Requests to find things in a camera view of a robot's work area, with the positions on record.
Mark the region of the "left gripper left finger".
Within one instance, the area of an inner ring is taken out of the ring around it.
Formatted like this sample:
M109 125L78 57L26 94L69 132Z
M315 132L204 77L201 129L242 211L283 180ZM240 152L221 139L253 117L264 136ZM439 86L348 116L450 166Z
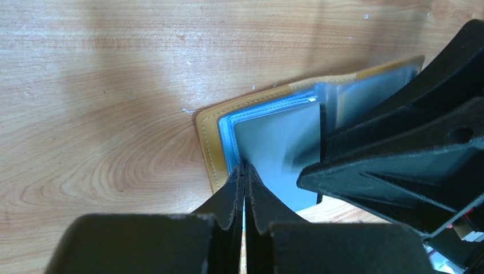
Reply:
M244 168L188 214L106 214L77 218L47 273L239 273Z

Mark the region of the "black VIP card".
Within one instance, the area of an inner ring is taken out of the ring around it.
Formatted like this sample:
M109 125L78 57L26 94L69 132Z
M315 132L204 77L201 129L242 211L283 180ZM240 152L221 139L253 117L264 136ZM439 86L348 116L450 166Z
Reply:
M235 125L242 162L253 164L265 186L291 210L316 205L317 194L296 184L302 169L320 161L320 104Z

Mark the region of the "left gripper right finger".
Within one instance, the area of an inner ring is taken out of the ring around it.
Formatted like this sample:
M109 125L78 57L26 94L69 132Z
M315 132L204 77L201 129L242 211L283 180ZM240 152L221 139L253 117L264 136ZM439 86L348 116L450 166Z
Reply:
M248 273L433 273L419 237L388 223L311 223L245 165Z

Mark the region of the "yellow leather card holder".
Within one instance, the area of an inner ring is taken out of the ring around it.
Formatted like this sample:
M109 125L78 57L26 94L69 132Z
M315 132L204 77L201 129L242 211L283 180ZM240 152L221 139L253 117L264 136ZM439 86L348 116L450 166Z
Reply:
M327 134L361 118L408 84L424 56L349 74L317 76L241 96L201 111L196 127L212 192L235 167L253 164L264 184L291 210L316 205L296 184L302 169L320 161Z

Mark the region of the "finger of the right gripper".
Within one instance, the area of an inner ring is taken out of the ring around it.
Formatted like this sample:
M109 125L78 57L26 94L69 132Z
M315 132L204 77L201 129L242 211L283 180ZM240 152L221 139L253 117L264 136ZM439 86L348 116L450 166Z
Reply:
M402 89L329 135L327 160L426 124L483 95L483 21L468 21Z
M311 165L297 185L433 237L483 202L483 98L403 134Z

